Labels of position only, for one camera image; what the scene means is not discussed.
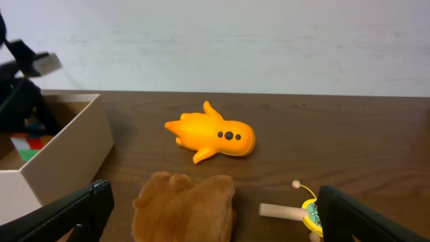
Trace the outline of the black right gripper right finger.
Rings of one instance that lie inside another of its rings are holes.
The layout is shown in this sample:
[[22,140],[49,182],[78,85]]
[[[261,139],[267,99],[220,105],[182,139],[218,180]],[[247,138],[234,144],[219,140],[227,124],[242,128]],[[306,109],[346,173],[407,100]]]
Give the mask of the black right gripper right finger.
[[317,208],[327,242],[429,242],[333,186],[321,186]]

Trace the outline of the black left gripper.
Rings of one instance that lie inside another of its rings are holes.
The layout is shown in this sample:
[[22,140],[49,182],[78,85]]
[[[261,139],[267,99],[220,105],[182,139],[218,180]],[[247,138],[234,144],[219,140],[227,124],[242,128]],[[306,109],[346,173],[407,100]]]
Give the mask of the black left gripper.
[[60,124],[44,101],[41,89],[30,79],[36,77],[32,63],[44,52],[34,52],[23,40],[8,41],[1,20],[1,45],[13,56],[1,64],[1,132],[57,134]]

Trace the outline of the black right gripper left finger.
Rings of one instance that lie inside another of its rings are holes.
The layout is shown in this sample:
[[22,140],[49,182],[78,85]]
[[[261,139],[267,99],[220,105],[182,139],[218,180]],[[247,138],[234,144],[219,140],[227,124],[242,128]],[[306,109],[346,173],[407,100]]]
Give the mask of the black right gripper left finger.
[[111,183],[99,179],[1,225],[1,242],[58,241],[68,232],[69,241],[99,241],[114,204]]

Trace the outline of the multicolour puzzle cube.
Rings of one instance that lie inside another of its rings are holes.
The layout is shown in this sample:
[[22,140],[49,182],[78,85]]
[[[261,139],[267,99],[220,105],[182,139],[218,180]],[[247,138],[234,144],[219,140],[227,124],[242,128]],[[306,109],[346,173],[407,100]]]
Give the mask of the multicolour puzzle cube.
[[23,161],[31,160],[54,137],[50,135],[37,135],[16,133],[11,136],[11,141]]

